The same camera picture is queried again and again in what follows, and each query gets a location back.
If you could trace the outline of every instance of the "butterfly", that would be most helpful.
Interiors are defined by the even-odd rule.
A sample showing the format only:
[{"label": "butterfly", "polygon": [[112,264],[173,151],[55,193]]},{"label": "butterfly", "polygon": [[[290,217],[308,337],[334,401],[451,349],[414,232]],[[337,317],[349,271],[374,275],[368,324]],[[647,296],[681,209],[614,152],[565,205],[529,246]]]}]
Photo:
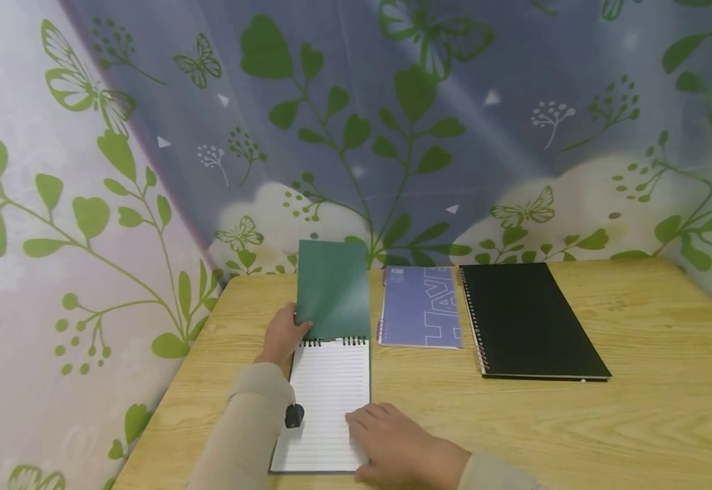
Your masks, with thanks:
[{"label": "butterfly", "polygon": [[466,16],[437,15],[437,0],[381,0],[381,32],[394,41],[421,42],[419,64],[439,82],[449,77],[452,58],[468,61],[492,43],[491,27]]},{"label": "butterfly", "polygon": [[249,216],[242,216],[239,226],[233,231],[218,230],[214,236],[221,242],[228,243],[234,252],[241,252],[248,243],[262,244],[263,235],[256,231],[256,223]]},{"label": "butterfly", "polygon": [[127,135],[126,122],[135,109],[135,99],[118,90],[100,88],[73,52],[70,43],[47,19],[40,25],[43,50],[57,65],[46,72],[46,84],[56,102],[73,112],[89,108],[103,114],[108,129]]},{"label": "butterfly", "polygon": [[206,74],[209,73],[214,78],[220,78],[223,74],[223,67],[214,57],[212,45],[201,32],[195,42],[197,58],[177,54],[174,57],[176,66],[184,73],[190,74],[190,78],[198,88],[206,88]]},{"label": "butterfly", "polygon": [[489,212],[493,217],[502,220],[500,226],[503,228],[511,228],[521,226],[525,220],[535,221],[536,223],[546,223],[554,217],[552,203],[554,196],[552,195],[552,187],[546,186],[541,194],[538,195],[536,201],[532,204],[528,202],[525,207],[517,206],[494,206]]}]

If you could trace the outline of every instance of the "wooden table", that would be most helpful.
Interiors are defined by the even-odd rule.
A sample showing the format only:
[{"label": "wooden table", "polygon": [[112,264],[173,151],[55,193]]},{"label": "wooden table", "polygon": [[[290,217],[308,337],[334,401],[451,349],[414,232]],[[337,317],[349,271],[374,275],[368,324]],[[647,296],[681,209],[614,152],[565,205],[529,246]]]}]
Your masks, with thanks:
[{"label": "wooden table", "polygon": [[[712,489],[712,300],[663,259],[550,268],[611,381],[482,380],[468,334],[455,351],[375,345],[373,399],[554,490]],[[370,273],[373,328],[381,274]],[[295,275],[228,284],[114,490],[184,489],[228,387],[295,294]],[[271,489],[364,488],[347,475],[272,478]]]}]

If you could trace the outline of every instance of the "person's left hand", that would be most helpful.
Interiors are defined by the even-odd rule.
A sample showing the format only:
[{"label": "person's left hand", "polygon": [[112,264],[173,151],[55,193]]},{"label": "person's left hand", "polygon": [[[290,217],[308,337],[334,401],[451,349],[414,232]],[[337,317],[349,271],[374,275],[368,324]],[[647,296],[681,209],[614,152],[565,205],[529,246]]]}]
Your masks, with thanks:
[{"label": "person's left hand", "polygon": [[269,322],[266,336],[263,337],[263,351],[255,362],[272,362],[278,366],[285,364],[299,346],[304,334],[312,327],[312,321],[296,325],[296,304],[288,303],[280,308]]}]

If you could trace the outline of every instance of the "beige sleeve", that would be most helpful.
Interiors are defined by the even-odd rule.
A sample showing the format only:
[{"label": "beige sleeve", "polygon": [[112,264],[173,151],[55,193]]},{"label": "beige sleeve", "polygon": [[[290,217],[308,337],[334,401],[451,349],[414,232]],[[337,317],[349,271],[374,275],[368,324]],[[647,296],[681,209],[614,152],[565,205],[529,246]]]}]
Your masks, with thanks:
[{"label": "beige sleeve", "polygon": [[524,471],[486,454],[470,456],[457,490],[549,490]]},{"label": "beige sleeve", "polygon": [[187,490],[266,489],[269,463],[293,388],[277,365],[262,362],[242,372],[215,424]]}]

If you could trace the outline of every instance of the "white notebook page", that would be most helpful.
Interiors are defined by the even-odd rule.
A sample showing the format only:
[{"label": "white notebook page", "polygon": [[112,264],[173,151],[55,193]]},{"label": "white notebook page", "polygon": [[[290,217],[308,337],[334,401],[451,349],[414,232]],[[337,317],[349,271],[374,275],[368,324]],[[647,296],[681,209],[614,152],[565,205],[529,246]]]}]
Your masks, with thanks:
[{"label": "white notebook page", "polygon": [[301,427],[283,428],[273,472],[354,472],[367,459],[351,442],[345,414],[370,403],[370,342],[322,342],[296,349],[291,386],[304,408]]}]

